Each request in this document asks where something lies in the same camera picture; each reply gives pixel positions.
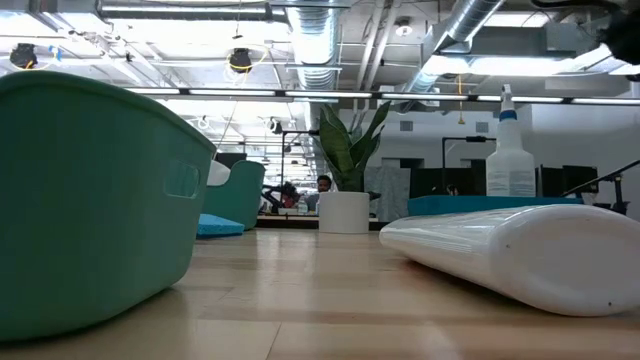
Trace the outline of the black computer monitor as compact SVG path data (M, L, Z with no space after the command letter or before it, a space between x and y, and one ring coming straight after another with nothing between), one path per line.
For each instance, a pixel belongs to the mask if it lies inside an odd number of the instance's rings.
M539 197L560 197L565 192L598 178L596 167L564 165L560 168L540 165L536 169Z

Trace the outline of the silver spiral ventilation duct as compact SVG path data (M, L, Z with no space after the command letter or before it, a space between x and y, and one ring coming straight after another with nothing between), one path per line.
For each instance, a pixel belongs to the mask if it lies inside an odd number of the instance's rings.
M462 54L469 53L473 37L505 1L457 0L446 19L429 27L421 44L423 63L402 91L427 93L441 75L448 73L448 70L437 68L440 52L450 47L460 47Z
M289 7L295 61L300 86L305 90L331 90L336 83L336 61L340 11L329 7Z

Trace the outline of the grey patterned panel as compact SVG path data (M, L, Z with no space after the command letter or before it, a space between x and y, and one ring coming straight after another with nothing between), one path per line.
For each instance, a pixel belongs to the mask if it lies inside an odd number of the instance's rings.
M367 192L379 193L370 202L369 211L380 222L392 222L408 216L410 170L392 167L367 167L364 173Z

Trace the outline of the white lotion bottle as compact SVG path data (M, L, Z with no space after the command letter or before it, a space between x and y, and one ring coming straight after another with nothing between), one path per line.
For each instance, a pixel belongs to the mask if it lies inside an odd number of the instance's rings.
M640 222L579 204L415 216L381 244L529 306L576 317L640 308Z

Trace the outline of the snake plant in white pot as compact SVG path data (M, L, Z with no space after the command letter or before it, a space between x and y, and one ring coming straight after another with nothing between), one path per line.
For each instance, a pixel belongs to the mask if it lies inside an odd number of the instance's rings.
M380 144L390 106L390 101L383 103L367 130L356 140L331 107L321 110L317 139L337 188L320 194L321 232L362 234L369 231L371 195L364 190L364 172Z

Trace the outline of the large teal plastic bin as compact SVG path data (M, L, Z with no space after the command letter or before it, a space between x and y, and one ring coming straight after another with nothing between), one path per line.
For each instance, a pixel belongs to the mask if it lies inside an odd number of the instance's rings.
M244 226L255 227L261 203L265 168L262 164L242 160L235 163L226 181L206 187L202 214L214 215Z

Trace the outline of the blue sponge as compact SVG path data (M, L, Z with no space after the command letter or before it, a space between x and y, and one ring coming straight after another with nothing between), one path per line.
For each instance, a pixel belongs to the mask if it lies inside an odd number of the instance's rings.
M199 238L225 237L241 235L245 226L225 218L210 214L201 214L199 217L197 236Z

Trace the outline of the black background tripod stand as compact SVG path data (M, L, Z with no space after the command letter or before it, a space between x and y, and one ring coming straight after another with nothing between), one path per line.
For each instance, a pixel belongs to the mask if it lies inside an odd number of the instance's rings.
M640 166L640 159L630 162L629 164L611 171L603 176L591 179L585 183L579 184L561 194L561 197L567 197L575 195L580 198L582 193L585 193L588 187L597 185L601 182L611 182L614 184L615 202L611 204L610 210L621 215L627 215L629 201L625 201L622 193L622 180L623 173Z

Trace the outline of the blue-liquid spray bottle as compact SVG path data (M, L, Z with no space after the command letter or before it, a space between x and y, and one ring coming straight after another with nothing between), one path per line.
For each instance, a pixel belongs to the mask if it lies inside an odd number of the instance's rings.
M486 195L534 197L535 180L534 156L523 148L511 87L505 84L501 93L496 149L486 159Z

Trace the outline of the long linear ceiling light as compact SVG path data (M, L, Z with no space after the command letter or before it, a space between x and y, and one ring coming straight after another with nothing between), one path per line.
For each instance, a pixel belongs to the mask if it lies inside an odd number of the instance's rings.
M335 101L335 100L382 100L382 101L424 101L424 102L473 102L500 103L501 95L448 94L448 93L395 93L395 92L354 92L354 91L311 91L281 89L231 89L231 88L160 88L125 87L125 90L139 95L160 98L213 98L225 101ZM557 97L557 96L512 96L515 104L551 104L584 106L624 106L640 107L640 98L605 97Z

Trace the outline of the small teal plastic bin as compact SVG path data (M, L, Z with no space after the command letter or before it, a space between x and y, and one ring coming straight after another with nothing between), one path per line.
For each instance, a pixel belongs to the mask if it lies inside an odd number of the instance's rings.
M103 322L180 280L214 150L134 92L0 77L0 342Z

